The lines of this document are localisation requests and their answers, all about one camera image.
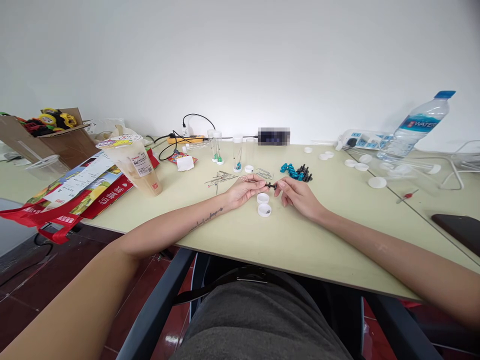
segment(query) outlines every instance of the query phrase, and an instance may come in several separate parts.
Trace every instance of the plastic water bottle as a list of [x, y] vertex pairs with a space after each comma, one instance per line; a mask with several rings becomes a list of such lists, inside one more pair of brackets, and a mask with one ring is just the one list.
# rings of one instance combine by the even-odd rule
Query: plastic water bottle
[[433, 100], [414, 108], [376, 155], [379, 159], [398, 160], [406, 157], [415, 144], [426, 137], [450, 111], [448, 99], [456, 91], [440, 91]]

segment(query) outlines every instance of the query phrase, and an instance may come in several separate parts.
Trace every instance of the red screwdriver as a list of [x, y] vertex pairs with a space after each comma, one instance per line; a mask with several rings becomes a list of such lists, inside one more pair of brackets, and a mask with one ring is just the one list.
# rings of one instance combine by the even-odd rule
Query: red screwdriver
[[405, 201], [407, 199], [410, 199], [419, 189], [415, 190], [414, 192], [409, 192], [408, 194], [405, 194], [404, 197], [402, 197], [401, 199], [398, 199], [397, 200], [397, 204], [400, 204], [402, 201]]

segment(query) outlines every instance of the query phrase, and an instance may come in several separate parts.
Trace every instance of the smartphone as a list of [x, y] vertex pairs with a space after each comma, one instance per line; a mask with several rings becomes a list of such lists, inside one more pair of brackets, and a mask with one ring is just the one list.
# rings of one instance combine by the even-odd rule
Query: smartphone
[[435, 214], [431, 219], [447, 233], [480, 256], [480, 221], [469, 216]]

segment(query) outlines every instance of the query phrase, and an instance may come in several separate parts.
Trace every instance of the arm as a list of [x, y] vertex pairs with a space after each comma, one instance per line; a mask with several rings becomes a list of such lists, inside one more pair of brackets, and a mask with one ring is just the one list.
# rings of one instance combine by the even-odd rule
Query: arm
[[420, 297], [464, 326], [480, 330], [480, 275], [396, 237], [343, 218], [323, 207], [306, 183], [278, 181], [283, 206], [294, 206], [307, 218], [344, 239], [387, 270]]
[[157, 216], [115, 240], [0, 354], [6, 359], [98, 359], [139, 261], [269, 188], [251, 174], [226, 192]]

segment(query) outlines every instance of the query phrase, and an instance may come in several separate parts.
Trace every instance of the wrist tattoo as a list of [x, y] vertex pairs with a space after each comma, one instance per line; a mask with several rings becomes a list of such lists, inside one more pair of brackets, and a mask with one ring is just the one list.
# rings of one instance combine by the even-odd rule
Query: wrist tattoo
[[193, 230], [195, 230], [196, 228], [201, 227], [201, 226], [202, 226], [203, 224], [205, 224], [207, 221], [211, 220], [211, 219], [212, 219], [214, 216], [216, 216], [219, 212], [223, 211], [223, 209], [224, 209], [224, 208], [221, 207], [221, 208], [219, 208], [217, 211], [211, 212], [209, 217], [203, 218], [200, 222], [197, 221], [197, 222], [196, 222], [196, 225], [190, 229], [189, 233], [192, 232]]

